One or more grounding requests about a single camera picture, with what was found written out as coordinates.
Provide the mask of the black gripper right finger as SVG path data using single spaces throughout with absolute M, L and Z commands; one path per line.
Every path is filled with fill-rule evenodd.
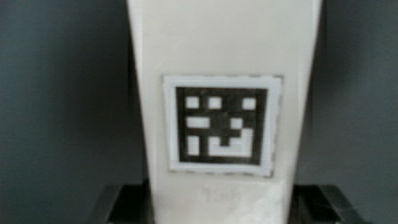
M 365 220 L 336 185 L 297 185 L 292 224 L 374 224 Z

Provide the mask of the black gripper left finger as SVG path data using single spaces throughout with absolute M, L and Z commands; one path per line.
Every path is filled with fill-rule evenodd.
M 105 186 L 88 224 L 153 224 L 150 194 L 143 184 Z

